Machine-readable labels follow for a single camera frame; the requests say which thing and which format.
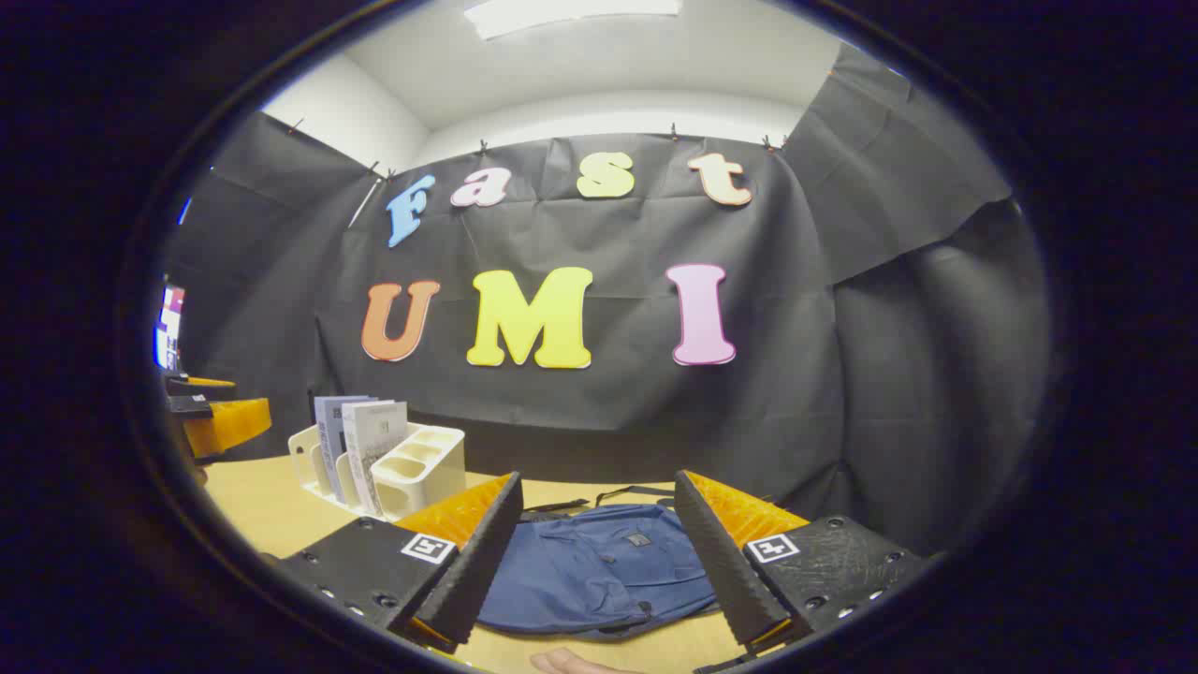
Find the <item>wooden table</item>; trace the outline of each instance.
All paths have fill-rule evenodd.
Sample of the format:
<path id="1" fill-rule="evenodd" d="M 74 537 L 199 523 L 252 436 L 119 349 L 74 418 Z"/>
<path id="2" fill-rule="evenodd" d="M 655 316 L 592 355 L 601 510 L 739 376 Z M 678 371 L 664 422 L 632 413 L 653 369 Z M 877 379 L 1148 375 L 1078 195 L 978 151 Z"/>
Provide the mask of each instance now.
<path id="1" fill-rule="evenodd" d="M 250 546 L 276 557 L 295 554 L 355 518 L 352 514 L 304 491 L 298 485 L 289 456 L 218 463 L 210 466 L 207 473 L 207 492 L 229 521 Z M 492 478 L 467 473 L 466 485 L 472 487 Z M 651 486 L 673 487 L 666 482 Z M 526 506 L 577 498 L 593 500 L 595 494 L 621 487 L 627 485 L 525 480 L 524 498 Z M 658 498 L 619 494 L 611 497 L 611 503 L 654 503 Z M 724 615 L 716 612 L 613 643 L 583 642 L 564 636 L 516 637 L 476 626 L 470 643 L 461 645 L 454 656 L 497 674 L 532 674 L 536 670 L 528 657 L 558 646 L 567 646 L 587 660 L 616 669 L 648 674 L 689 674 L 697 667 L 744 654 L 732 638 Z"/>

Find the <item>computer screen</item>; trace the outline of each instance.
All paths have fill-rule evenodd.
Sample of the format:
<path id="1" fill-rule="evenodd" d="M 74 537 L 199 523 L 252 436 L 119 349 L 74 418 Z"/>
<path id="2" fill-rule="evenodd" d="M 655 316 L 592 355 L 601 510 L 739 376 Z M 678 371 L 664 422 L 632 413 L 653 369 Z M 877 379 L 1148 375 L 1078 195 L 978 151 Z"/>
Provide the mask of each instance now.
<path id="1" fill-rule="evenodd" d="M 167 284 L 162 297 L 162 312 L 155 329 L 155 352 L 158 368 L 181 370 L 179 365 L 179 323 L 183 317 L 183 289 Z"/>

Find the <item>finger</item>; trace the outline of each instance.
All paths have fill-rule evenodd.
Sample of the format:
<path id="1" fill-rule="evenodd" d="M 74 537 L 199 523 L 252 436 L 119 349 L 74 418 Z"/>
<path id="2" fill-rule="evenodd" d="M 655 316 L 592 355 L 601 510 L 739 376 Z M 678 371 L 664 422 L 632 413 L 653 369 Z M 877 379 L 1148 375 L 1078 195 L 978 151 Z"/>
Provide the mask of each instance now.
<path id="1" fill-rule="evenodd" d="M 545 674 L 564 674 L 561 669 L 553 667 L 543 652 L 533 654 L 528 661 L 532 662 L 532 666 L 536 667 L 538 672 L 544 672 Z"/>
<path id="2" fill-rule="evenodd" d="M 597 664 L 588 660 L 582 660 L 569 649 L 553 649 L 545 654 L 550 664 L 562 672 L 562 674 L 636 674 L 635 672 L 622 672 L 603 664 Z"/>

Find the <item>blue backpack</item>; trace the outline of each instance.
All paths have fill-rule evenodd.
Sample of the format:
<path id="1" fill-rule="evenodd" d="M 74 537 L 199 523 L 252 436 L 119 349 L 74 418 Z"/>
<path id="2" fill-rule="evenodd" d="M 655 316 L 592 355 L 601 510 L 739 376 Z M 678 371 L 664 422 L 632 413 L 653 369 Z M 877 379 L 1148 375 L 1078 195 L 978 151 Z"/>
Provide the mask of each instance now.
<path id="1" fill-rule="evenodd" d="M 619 639 L 714 601 L 673 511 L 612 505 L 518 524 L 478 623 L 506 632 Z"/>

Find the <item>foam letter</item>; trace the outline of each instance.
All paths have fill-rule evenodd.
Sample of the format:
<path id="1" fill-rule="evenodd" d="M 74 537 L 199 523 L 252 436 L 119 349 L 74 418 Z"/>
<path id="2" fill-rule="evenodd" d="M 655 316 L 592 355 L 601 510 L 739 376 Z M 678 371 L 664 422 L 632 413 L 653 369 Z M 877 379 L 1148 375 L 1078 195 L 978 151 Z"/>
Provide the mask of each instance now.
<path id="1" fill-rule="evenodd" d="M 391 211 L 388 248 L 394 248 L 397 243 L 407 238 L 407 235 L 420 225 L 420 218 L 416 215 L 423 213 L 424 206 L 429 205 L 429 198 L 424 190 L 432 187 L 436 181 L 437 178 L 432 174 L 425 175 L 387 204 L 387 210 Z"/>
<path id="2" fill-rule="evenodd" d="M 703 192 L 716 204 L 743 206 L 752 199 L 752 192 L 732 184 L 732 174 L 740 175 L 745 169 L 740 164 L 725 162 L 724 154 L 713 152 L 686 162 L 691 169 L 698 169 L 703 181 Z"/>
<path id="3" fill-rule="evenodd" d="M 449 202 L 455 206 L 494 206 L 508 195 L 503 190 L 512 180 L 512 171 L 506 168 L 479 169 L 466 176 L 466 184 L 458 188 L 449 196 Z"/>
<path id="4" fill-rule="evenodd" d="M 737 356 L 724 339 L 720 322 L 720 295 L 715 286 L 724 279 L 715 265 L 678 265 L 666 269 L 666 278 L 678 286 L 682 309 L 682 345 L 674 350 L 678 365 L 720 365 Z"/>
<path id="5" fill-rule="evenodd" d="M 633 157 L 624 152 L 594 152 L 582 158 L 579 192 L 583 196 L 623 196 L 636 181 L 624 170 L 633 168 Z"/>
<path id="6" fill-rule="evenodd" d="M 471 365 L 498 366 L 503 350 L 498 330 L 512 352 L 512 360 L 524 365 L 545 329 L 537 350 L 537 365 L 545 369 L 581 370 L 591 365 L 591 352 L 582 346 L 582 293 L 593 278 L 591 271 L 563 266 L 549 272 L 527 303 L 510 271 L 484 271 L 474 277 L 478 287 L 478 332 L 474 347 L 466 352 Z"/>
<path id="7" fill-rule="evenodd" d="M 362 350 L 376 362 L 394 363 L 412 356 L 420 345 L 429 302 L 441 290 L 441 284 L 436 280 L 417 280 L 407 286 L 407 293 L 412 296 L 412 303 L 407 308 L 407 323 L 399 340 L 389 340 L 387 316 L 391 315 L 392 300 L 401 290 L 398 283 L 380 283 L 367 292 L 370 304 L 367 306 L 367 318 L 362 322 Z"/>

